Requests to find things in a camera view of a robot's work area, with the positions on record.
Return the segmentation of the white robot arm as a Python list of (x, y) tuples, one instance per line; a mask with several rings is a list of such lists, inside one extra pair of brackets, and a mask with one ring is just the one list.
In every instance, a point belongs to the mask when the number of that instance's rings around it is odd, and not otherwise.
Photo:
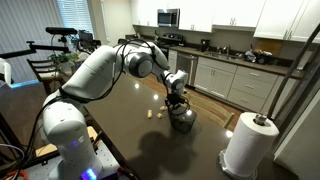
[(94, 151), (80, 109), (106, 97), (123, 72), (137, 78), (153, 74), (177, 95), (183, 93), (188, 78), (182, 70), (169, 71), (166, 56), (153, 42), (132, 39), (115, 46), (98, 47), (43, 103), (44, 133), (61, 156), (49, 180), (97, 180), (101, 177), (103, 164)]

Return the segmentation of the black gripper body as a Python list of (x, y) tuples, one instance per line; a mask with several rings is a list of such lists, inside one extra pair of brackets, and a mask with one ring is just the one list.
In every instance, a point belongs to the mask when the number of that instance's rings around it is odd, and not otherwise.
[(186, 102), (185, 98), (179, 94), (168, 94), (165, 100), (167, 106), (179, 106), (180, 104), (184, 104)]

